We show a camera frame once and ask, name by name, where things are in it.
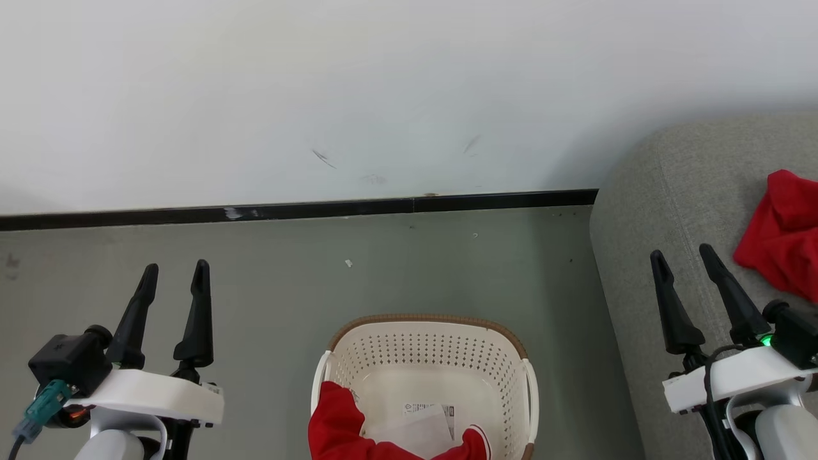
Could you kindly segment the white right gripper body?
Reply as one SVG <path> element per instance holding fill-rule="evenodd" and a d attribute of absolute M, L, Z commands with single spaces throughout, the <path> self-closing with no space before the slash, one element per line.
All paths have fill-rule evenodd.
<path fill-rule="evenodd" d="M 730 399 L 815 373 L 815 367 L 800 369 L 774 347 L 763 346 L 716 361 L 708 374 L 710 391 L 706 390 L 704 367 L 677 378 L 666 379 L 663 389 L 670 410 L 680 413 L 706 404 L 707 395 L 711 395 L 714 401 Z"/>

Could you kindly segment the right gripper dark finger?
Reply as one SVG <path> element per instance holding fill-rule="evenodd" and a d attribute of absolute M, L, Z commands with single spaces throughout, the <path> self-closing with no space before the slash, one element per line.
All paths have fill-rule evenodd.
<path fill-rule="evenodd" d="M 771 332 L 769 323 L 738 280 L 725 266 L 712 245 L 699 245 L 699 255 L 709 279 L 716 285 L 730 320 L 730 338 L 736 346 L 763 346 L 762 337 Z"/>
<path fill-rule="evenodd" d="M 693 321 L 687 315 L 675 290 L 675 277 L 662 251 L 651 252 L 651 270 L 665 350 L 670 355 L 681 356 L 684 372 L 692 372 L 704 366 L 707 360 L 701 349 L 706 343 L 704 333 L 693 325 Z"/>

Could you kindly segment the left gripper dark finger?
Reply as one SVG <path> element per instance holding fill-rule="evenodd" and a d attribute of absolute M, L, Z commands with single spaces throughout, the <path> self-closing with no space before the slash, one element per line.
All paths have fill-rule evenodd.
<path fill-rule="evenodd" d="M 173 376 L 199 383 L 198 369 L 210 366 L 214 359 L 210 265 L 204 259 L 196 263 L 190 293 L 192 306 L 186 327 L 173 350 L 173 359 L 179 363 Z"/>
<path fill-rule="evenodd" d="M 157 264 L 146 266 L 106 350 L 108 361 L 120 369 L 143 369 L 145 365 L 141 346 L 145 337 L 147 314 L 155 299 L 158 275 L 160 268 Z"/>

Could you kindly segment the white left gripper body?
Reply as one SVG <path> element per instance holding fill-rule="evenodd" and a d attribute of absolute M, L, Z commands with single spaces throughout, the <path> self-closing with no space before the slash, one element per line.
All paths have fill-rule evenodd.
<path fill-rule="evenodd" d="M 204 424 L 222 424 L 225 399 L 220 387 L 197 384 L 135 369 L 116 369 L 90 396 L 67 400 L 67 406 L 169 417 Z"/>

